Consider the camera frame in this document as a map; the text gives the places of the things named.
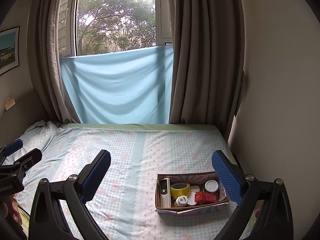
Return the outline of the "person's hand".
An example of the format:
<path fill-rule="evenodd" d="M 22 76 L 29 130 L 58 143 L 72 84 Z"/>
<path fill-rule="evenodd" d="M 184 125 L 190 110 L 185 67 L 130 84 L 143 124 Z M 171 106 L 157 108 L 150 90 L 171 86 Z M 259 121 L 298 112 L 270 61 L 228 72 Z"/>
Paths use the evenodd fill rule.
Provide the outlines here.
<path fill-rule="evenodd" d="M 18 202 L 14 194 L 10 196 L 10 202 L 6 203 L 5 201 L 1 200 L 1 216 L 6 218 L 8 215 L 10 215 L 18 225 L 22 225 L 22 218 L 18 208 Z"/>

